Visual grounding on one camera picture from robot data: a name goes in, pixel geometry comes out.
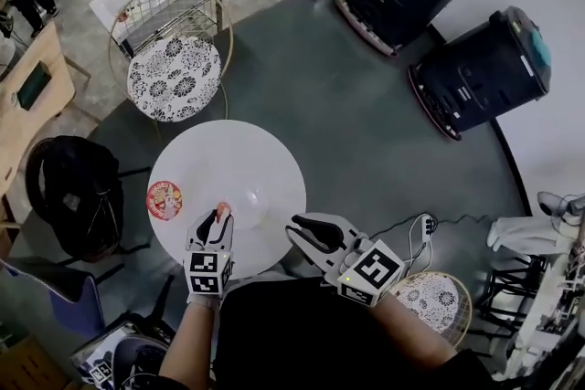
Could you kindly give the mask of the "person's right hand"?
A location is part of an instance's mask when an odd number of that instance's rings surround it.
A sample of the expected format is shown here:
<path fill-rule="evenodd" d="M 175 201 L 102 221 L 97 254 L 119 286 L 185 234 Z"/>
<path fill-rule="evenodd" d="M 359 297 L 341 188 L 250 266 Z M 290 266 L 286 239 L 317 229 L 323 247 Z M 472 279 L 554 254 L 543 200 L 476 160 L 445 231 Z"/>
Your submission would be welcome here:
<path fill-rule="evenodd" d="M 353 247 L 351 247 L 349 253 L 345 256 L 343 266 L 346 268 L 351 268 L 354 264 L 357 263 L 360 256 L 366 253 L 372 246 L 373 242 L 370 240 L 370 238 L 365 234 L 361 233 L 356 238 Z"/>

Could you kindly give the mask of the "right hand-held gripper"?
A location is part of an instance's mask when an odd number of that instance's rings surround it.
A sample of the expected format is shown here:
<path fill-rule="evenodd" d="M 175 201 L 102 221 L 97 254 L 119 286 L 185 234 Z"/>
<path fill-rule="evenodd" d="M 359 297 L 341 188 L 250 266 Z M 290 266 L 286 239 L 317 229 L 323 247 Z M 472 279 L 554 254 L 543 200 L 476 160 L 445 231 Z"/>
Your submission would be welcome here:
<path fill-rule="evenodd" d="M 374 307 L 403 273 L 404 261 L 380 239 L 370 239 L 373 246 L 351 268 L 344 267 L 345 256 L 363 232 L 341 216 L 304 213 L 294 215 L 292 222 L 285 227 L 289 240 L 346 299 Z"/>

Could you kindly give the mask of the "person's left hand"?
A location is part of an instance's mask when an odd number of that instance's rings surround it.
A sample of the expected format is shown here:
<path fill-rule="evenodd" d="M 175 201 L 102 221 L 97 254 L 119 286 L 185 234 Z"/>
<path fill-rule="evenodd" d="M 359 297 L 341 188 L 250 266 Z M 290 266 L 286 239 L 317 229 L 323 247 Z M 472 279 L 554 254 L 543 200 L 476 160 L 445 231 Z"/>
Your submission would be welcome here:
<path fill-rule="evenodd" d="M 187 304 L 196 304 L 211 311 L 217 311 L 221 307 L 222 298 L 217 295 L 190 294 Z"/>

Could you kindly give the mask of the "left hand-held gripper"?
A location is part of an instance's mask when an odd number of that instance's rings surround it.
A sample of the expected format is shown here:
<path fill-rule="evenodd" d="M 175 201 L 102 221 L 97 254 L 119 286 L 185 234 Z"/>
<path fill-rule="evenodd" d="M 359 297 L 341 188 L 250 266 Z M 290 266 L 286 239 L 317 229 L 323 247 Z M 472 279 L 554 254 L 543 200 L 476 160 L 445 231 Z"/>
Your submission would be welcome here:
<path fill-rule="evenodd" d="M 202 215 L 186 234 L 184 272 L 190 294 L 222 296 L 233 271 L 234 217 L 216 208 Z"/>

